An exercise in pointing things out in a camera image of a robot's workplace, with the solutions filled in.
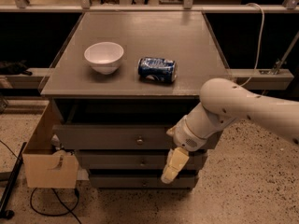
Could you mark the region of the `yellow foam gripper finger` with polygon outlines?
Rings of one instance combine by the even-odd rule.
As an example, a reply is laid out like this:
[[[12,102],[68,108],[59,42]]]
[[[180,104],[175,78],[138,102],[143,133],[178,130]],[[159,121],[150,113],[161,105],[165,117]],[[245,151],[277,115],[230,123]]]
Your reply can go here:
[[[166,165],[163,169],[161,180],[165,184],[172,183],[189,160],[189,152],[176,147],[170,149],[167,155]]]

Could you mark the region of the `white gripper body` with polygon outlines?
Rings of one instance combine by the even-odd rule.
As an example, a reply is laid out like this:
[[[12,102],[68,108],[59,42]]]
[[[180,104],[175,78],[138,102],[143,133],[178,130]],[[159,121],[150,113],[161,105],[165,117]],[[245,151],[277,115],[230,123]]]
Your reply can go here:
[[[185,115],[175,126],[166,132],[177,147],[187,151],[196,151],[207,142],[205,128],[200,120],[190,119]]]

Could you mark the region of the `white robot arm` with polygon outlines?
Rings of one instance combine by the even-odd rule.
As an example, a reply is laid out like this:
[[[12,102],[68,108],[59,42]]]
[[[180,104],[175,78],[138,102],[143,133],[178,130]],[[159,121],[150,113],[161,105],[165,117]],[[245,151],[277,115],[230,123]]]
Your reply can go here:
[[[167,131],[176,147],[169,151],[161,180],[170,184],[189,154],[214,133],[247,119],[292,144],[299,142],[299,103],[259,95],[225,78],[213,78],[200,90],[200,103]]]

